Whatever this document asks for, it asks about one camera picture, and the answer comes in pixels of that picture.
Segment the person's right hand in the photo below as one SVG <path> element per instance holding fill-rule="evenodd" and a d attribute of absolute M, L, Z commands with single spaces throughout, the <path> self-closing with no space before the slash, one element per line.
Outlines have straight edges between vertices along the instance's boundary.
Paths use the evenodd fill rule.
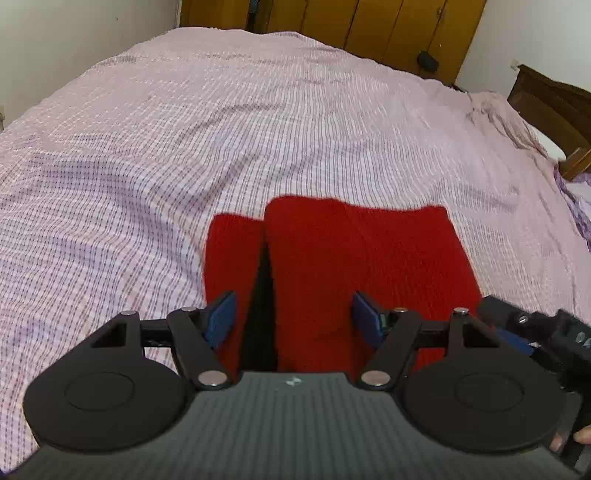
<path fill-rule="evenodd" d="M 572 439 L 581 445 L 591 444 L 591 426 L 588 425 L 572 435 Z M 550 449 L 553 452 L 559 452 L 566 443 L 567 439 L 564 436 L 556 434 L 550 444 Z"/>

